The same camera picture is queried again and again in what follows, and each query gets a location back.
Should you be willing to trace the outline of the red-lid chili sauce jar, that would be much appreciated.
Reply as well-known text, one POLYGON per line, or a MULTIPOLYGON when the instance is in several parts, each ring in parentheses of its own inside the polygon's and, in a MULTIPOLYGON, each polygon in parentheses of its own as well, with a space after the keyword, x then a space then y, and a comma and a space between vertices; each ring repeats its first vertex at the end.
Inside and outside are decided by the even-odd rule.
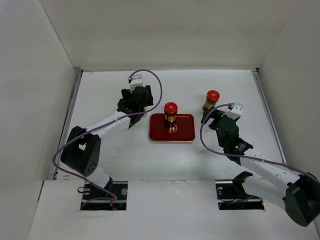
POLYGON ((216 90, 209 90, 206 94, 205 103, 203 105, 204 111, 209 111, 211 108, 214 108, 217 102, 220 99, 220 93, 216 90))

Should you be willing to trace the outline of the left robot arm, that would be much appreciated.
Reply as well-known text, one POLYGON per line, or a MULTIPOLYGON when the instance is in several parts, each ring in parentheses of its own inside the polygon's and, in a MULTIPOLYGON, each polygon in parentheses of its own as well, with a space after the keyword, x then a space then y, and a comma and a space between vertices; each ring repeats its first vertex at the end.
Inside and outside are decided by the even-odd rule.
POLYGON ((111 137, 130 129, 145 114, 145 108, 154 104, 151 86, 136 86, 134 89, 122 89, 122 98, 117 110, 105 120, 87 128, 72 128, 68 141, 81 136, 62 151, 60 161, 70 169, 93 182, 95 193, 100 199, 112 195, 113 180, 99 166, 103 136, 111 137))

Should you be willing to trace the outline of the red-lid dark sauce jar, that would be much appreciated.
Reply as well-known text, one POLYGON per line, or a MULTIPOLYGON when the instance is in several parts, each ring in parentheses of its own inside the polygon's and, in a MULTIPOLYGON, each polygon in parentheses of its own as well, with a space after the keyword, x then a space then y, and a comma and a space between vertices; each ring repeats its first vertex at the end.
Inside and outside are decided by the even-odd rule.
POLYGON ((167 125, 173 126, 176 124, 176 116, 178 113, 178 106, 174 102, 167 102, 164 105, 164 119, 167 125))

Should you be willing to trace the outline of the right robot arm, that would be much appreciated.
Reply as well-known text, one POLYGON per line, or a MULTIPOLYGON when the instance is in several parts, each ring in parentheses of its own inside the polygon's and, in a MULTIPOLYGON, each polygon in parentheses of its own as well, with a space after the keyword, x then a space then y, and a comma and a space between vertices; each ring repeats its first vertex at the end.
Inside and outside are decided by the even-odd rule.
POLYGON ((298 225, 307 227, 320 214, 320 182, 311 173, 284 163, 270 161, 239 136, 236 122, 241 117, 229 107, 204 111, 201 124, 209 119, 222 155, 247 169, 232 180, 238 198, 255 196, 283 209, 298 225))

